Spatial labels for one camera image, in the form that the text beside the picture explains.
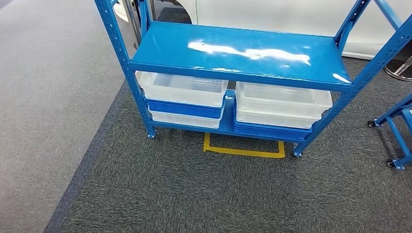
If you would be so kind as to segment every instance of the chrome base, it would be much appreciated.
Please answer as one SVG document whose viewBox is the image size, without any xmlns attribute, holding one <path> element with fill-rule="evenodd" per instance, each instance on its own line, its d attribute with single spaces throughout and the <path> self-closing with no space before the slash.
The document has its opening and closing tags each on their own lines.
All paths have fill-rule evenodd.
<svg viewBox="0 0 412 233">
<path fill-rule="evenodd" d="M 407 61 L 391 60 L 384 68 L 390 76 L 402 80 L 412 81 L 412 56 Z"/>
</svg>

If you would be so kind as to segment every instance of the white plastic bin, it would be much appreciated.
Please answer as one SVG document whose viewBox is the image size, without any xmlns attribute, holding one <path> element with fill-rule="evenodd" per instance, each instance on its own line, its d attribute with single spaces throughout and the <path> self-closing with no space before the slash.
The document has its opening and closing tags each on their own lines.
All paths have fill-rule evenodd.
<svg viewBox="0 0 412 233">
<path fill-rule="evenodd" d="M 206 118 L 206 117 L 199 117 L 199 116 L 189 116 L 189 115 L 181 115 L 181 114 L 174 114 L 174 113 L 164 113 L 164 112 L 156 112 L 151 111 L 149 112 L 152 114 L 152 118 L 154 121 L 166 122 L 166 123 L 173 123 L 179 125 L 191 125 L 191 126 L 198 126 L 204 128 L 219 128 L 220 120 L 223 116 L 224 108 L 222 109 L 222 114 L 219 119 L 214 118 Z"/>
<path fill-rule="evenodd" d="M 236 82 L 238 109 L 267 114 L 320 118 L 332 107 L 329 91 Z"/>
<path fill-rule="evenodd" d="M 236 109 L 236 120 L 244 123 L 310 129 L 312 124 L 320 119 L 321 117 L 301 118 L 291 115 L 271 115 Z"/>
<path fill-rule="evenodd" d="M 227 80 L 136 72 L 138 84 L 147 99 L 221 107 Z"/>
</svg>

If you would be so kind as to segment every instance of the caster wheel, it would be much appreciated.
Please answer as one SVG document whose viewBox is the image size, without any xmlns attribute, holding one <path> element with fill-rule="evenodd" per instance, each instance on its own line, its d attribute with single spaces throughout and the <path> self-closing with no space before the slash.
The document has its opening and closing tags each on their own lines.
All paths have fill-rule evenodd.
<svg viewBox="0 0 412 233">
<path fill-rule="evenodd" d="M 388 167 L 395 167 L 395 164 L 392 159 L 386 160 L 386 166 Z"/>
<path fill-rule="evenodd" d="M 376 127 L 376 123 L 373 120 L 369 120 L 367 124 L 369 128 Z"/>
<path fill-rule="evenodd" d="M 293 155 L 296 157 L 296 158 L 300 158 L 300 157 L 302 157 L 302 153 L 293 153 Z"/>
</svg>

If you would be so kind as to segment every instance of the blue metal shelf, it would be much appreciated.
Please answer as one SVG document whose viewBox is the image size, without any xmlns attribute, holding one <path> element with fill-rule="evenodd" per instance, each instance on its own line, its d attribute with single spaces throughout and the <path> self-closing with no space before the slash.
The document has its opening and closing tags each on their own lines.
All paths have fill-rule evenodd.
<svg viewBox="0 0 412 233">
<path fill-rule="evenodd" d="M 408 95 L 405 99 L 397 103 L 389 111 L 384 113 L 375 121 L 368 121 L 369 127 L 381 126 L 383 123 L 387 122 L 392 132 L 394 133 L 403 153 L 404 157 L 401 159 L 389 159 L 387 165 L 390 167 L 396 167 L 398 170 L 404 170 L 405 165 L 412 163 L 412 154 L 402 138 L 400 131 L 397 129 L 393 118 L 397 116 L 402 116 L 406 125 L 408 126 L 409 132 L 412 133 L 412 114 L 409 108 L 412 108 L 412 94 Z"/>
<path fill-rule="evenodd" d="M 353 87 L 334 38 L 327 36 L 153 22 L 130 66 L 327 90 Z"/>
<path fill-rule="evenodd" d="M 313 124 L 312 133 L 304 140 L 292 141 L 297 143 L 294 155 L 301 156 L 303 150 L 412 37 L 412 16 L 401 25 L 384 0 L 375 0 L 397 30 L 351 81 L 341 53 L 350 31 L 371 0 L 356 0 L 334 37 L 153 22 L 146 1 L 135 0 L 139 6 L 143 38 L 130 59 L 113 12 L 114 1 L 95 0 L 150 138 L 155 137 L 154 127 L 167 127 L 291 141 L 279 135 L 267 137 L 234 132 L 233 92 L 230 91 L 218 129 L 155 122 L 138 86 L 136 70 L 339 91 L 341 94 L 333 107 Z"/>
<path fill-rule="evenodd" d="M 409 109 L 402 110 L 402 118 L 408 126 L 409 132 L 412 134 L 412 114 Z"/>
</svg>

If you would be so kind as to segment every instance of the shelf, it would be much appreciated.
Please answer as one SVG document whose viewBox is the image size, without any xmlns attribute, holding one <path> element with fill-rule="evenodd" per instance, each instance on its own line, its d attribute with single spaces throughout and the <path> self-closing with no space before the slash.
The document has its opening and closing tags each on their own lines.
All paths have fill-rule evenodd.
<svg viewBox="0 0 412 233">
<path fill-rule="evenodd" d="M 409 109 L 402 110 L 402 117 L 408 126 L 409 132 L 412 133 L 412 114 Z"/>
<path fill-rule="evenodd" d="M 240 137 L 253 137 L 259 139 L 268 139 L 268 140 L 280 140 L 286 142 L 302 142 L 303 140 L 290 140 L 281 137 L 266 137 L 260 135 L 253 135 L 253 134 L 242 134 L 234 132 L 234 117 L 233 117 L 233 107 L 235 103 L 235 92 L 233 90 L 227 90 L 226 92 L 226 100 L 224 106 L 223 117 L 220 121 L 220 127 L 218 129 L 210 129 L 210 128 L 203 128 L 203 127 L 196 127 L 196 126 L 189 126 L 189 125 L 178 125 L 178 124 L 171 124 L 171 123 L 164 123 L 158 121 L 150 121 L 155 127 L 165 127 L 165 128 L 173 128 L 173 129 L 181 129 L 181 130 L 190 130 L 190 131 L 199 131 L 205 133 L 218 133 L 218 134 L 226 134 L 226 135 L 233 135 L 233 136 L 240 136 Z"/>
<path fill-rule="evenodd" d="M 306 34 L 154 22 L 129 67 L 323 90 L 353 87 L 333 37 Z"/>
</svg>

